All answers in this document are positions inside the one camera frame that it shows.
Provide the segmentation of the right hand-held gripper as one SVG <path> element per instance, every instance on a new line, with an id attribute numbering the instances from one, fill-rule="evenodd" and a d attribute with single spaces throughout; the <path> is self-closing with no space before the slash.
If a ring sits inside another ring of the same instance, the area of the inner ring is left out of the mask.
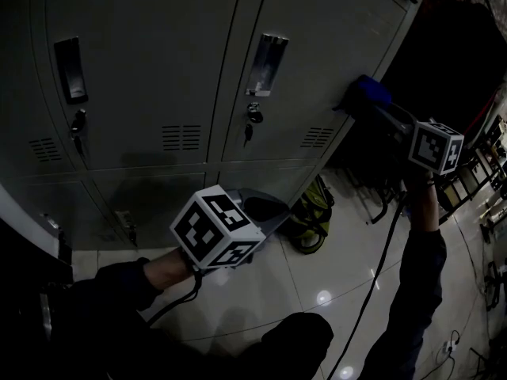
<path id="1" fill-rule="evenodd" d="M 456 169 L 463 147 L 462 134 L 442 123 L 418 121 L 395 103 L 374 110 L 376 117 L 384 122 L 383 143 L 388 159 L 395 166 L 412 163 L 436 175 Z"/>

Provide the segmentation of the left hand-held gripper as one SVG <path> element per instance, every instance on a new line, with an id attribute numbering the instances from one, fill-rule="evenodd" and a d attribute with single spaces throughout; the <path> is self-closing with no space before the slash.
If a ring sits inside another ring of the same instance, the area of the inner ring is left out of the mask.
<path id="1" fill-rule="evenodd" d="M 246 213 L 215 185 L 195 192 L 171 224 L 200 270 L 238 266 L 286 220 L 289 207 L 276 197 L 249 188 L 238 194 Z"/>

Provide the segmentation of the blue wiping cloth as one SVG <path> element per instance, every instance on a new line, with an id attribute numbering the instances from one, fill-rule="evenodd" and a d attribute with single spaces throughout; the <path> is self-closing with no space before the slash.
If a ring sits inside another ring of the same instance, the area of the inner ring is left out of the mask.
<path id="1" fill-rule="evenodd" d="M 374 108 L 386 109 L 391 103 L 390 91 L 380 82 L 363 74 L 347 87 L 343 98 L 333 110 L 358 116 Z"/>

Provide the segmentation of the grey metal locker door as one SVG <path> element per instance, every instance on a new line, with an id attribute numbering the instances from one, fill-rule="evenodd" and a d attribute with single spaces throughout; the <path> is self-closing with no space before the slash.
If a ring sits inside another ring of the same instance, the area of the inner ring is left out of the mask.
<path id="1" fill-rule="evenodd" d="M 263 0 L 224 148 L 227 162 L 320 158 L 345 116 L 338 105 L 361 75 L 373 75 L 406 11 L 395 0 Z M 289 39 L 268 97 L 246 95 L 262 34 Z M 247 105 L 264 117 L 251 123 Z M 243 146 L 245 127 L 253 137 Z"/>

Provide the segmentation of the person's right forearm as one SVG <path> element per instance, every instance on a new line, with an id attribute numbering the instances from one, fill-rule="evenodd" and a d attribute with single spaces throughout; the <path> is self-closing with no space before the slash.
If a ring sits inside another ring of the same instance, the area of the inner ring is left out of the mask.
<path id="1" fill-rule="evenodd" d="M 373 344 L 358 380 L 413 380 L 416 363 L 437 307 L 447 248 L 439 228 L 435 186 L 424 188 L 428 171 L 404 177 L 410 232 L 399 269 L 399 286 L 385 331 Z"/>

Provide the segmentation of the person's left forearm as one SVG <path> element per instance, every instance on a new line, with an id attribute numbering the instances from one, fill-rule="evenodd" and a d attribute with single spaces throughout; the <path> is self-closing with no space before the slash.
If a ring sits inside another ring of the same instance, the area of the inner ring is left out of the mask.
<path id="1" fill-rule="evenodd" d="M 110 264 L 92 279 L 75 283 L 71 292 L 75 305 L 98 317 L 138 315 L 152 306 L 168 288 L 193 275 L 187 258 L 175 249 L 156 259 Z"/>

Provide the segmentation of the yellow-green backpack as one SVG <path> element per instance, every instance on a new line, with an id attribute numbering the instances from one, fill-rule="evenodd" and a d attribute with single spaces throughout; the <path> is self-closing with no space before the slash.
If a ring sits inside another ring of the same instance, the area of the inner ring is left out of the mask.
<path id="1" fill-rule="evenodd" d="M 300 253 L 316 253 L 329 235 L 334 198 L 318 175 L 294 203 L 291 214 L 276 230 Z"/>

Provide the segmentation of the person's black trouser leg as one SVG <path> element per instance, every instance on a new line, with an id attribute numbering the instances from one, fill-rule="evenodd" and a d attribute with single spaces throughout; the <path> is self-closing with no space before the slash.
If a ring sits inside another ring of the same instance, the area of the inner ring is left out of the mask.
<path id="1" fill-rule="evenodd" d="M 328 321 L 316 313 L 293 313 L 268 331 L 259 344 L 262 380 L 312 380 L 334 338 Z"/>

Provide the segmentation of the black metal stand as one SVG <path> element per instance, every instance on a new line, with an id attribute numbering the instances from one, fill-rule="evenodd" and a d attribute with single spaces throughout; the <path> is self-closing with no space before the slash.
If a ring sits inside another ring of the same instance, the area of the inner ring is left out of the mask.
<path id="1" fill-rule="evenodd" d="M 500 302 L 501 290 L 504 291 L 507 300 L 507 265 L 498 267 L 494 261 L 487 265 L 486 275 L 484 276 L 486 311 L 494 309 Z"/>

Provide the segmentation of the keys in left lock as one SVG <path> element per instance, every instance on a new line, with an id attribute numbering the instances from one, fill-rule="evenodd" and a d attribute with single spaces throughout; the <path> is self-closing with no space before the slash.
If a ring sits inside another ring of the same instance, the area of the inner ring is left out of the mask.
<path id="1" fill-rule="evenodd" d="M 73 134 L 80 133 L 86 125 L 86 111 L 80 108 L 75 114 L 71 123 L 71 132 Z"/>

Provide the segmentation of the person's dark torso clothing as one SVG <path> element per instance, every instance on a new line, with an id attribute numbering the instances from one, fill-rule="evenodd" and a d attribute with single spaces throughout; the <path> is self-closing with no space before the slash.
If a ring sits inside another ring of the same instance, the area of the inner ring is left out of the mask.
<path id="1" fill-rule="evenodd" d="M 237 357 L 203 355 L 140 316 L 162 293 L 149 261 L 112 264 L 56 300 L 51 334 L 31 288 L 0 287 L 0 380 L 262 380 L 272 370 L 257 343 Z"/>

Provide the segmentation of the black metal frame shelf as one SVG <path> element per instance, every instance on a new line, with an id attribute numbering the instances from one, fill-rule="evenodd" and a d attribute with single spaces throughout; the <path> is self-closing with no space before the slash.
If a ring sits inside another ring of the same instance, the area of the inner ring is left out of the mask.
<path id="1" fill-rule="evenodd" d="M 501 156 L 495 146 L 481 141 L 465 153 L 464 163 L 454 172 L 436 178 L 436 193 L 440 205 L 439 224 L 446 222 L 467 201 L 472 201 L 479 191 L 494 183 L 499 186 L 507 179 Z"/>

